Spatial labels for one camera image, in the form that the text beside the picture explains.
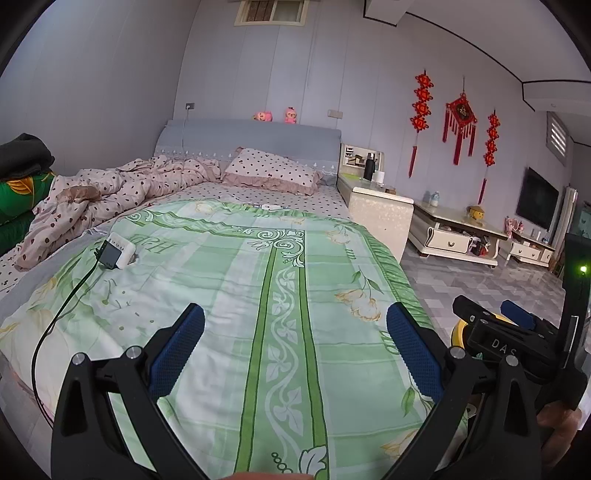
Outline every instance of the tv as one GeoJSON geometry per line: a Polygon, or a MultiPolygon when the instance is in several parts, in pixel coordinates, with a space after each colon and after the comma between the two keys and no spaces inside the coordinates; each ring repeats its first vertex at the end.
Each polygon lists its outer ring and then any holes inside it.
{"type": "Polygon", "coordinates": [[[558,190],[532,168],[525,171],[515,213],[549,230],[556,210],[558,190]]]}

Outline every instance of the red hanging ornament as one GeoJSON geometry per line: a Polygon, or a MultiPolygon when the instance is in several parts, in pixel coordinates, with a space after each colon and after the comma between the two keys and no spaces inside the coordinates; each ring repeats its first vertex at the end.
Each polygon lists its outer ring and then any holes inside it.
{"type": "Polygon", "coordinates": [[[443,127],[443,142],[447,142],[447,131],[449,129],[457,135],[456,150],[453,154],[453,164],[460,163],[460,153],[462,151],[462,141],[465,138],[470,138],[470,148],[468,150],[468,157],[472,156],[474,152],[474,140],[476,138],[476,124],[478,120],[472,112],[470,103],[466,97],[466,92],[462,92],[460,98],[452,103],[446,104],[445,110],[445,124],[443,127]]]}
{"type": "Polygon", "coordinates": [[[499,138],[499,133],[496,130],[497,127],[501,126],[499,118],[496,115],[496,110],[488,117],[491,127],[486,131],[489,139],[486,141],[486,153],[484,154],[484,161],[486,163],[486,173],[482,180],[482,187],[480,188],[480,196],[478,197],[478,205],[482,203],[484,197],[484,190],[486,188],[486,176],[488,174],[488,167],[495,164],[495,152],[497,151],[495,140],[499,138]]]}
{"type": "Polygon", "coordinates": [[[415,78],[417,79],[417,82],[420,85],[420,87],[414,91],[414,93],[416,93],[418,97],[418,102],[413,104],[413,108],[416,111],[417,115],[412,117],[410,119],[410,122],[417,131],[417,135],[414,139],[413,154],[411,156],[410,166],[408,168],[408,178],[413,176],[414,161],[417,158],[418,133],[429,128],[429,125],[425,117],[431,115],[431,110],[429,110],[427,102],[429,100],[433,100],[431,92],[429,92],[429,88],[432,88],[434,86],[431,79],[427,76],[426,70],[423,71],[422,74],[417,75],[415,78]]]}

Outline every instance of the yellow toy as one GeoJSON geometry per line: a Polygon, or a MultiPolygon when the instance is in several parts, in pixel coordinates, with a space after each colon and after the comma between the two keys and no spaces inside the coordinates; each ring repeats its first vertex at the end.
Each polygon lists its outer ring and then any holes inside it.
{"type": "Polygon", "coordinates": [[[480,221],[484,218],[484,210],[482,209],[482,207],[474,205],[468,207],[468,215],[474,218],[474,220],[480,221]]]}

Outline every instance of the gray headboard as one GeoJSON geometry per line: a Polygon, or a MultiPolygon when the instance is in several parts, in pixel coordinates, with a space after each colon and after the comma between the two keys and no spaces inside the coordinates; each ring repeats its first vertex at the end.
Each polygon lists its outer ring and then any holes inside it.
{"type": "Polygon", "coordinates": [[[289,157],[327,174],[336,174],[340,130],[280,122],[233,119],[169,120],[160,134],[155,154],[179,157],[201,154],[230,160],[238,147],[256,148],[289,157]]]}

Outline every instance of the hand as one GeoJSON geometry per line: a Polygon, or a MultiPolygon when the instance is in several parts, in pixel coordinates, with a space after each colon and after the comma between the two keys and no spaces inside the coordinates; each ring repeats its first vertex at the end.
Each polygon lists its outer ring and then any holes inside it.
{"type": "Polygon", "coordinates": [[[581,422],[582,412],[572,411],[560,401],[546,405],[538,413],[538,425],[551,427],[554,433],[542,448],[542,464],[545,467],[554,467],[570,448],[581,422]]]}
{"type": "Polygon", "coordinates": [[[243,472],[235,473],[225,480],[314,480],[311,475],[304,473],[256,473],[243,472]]]}

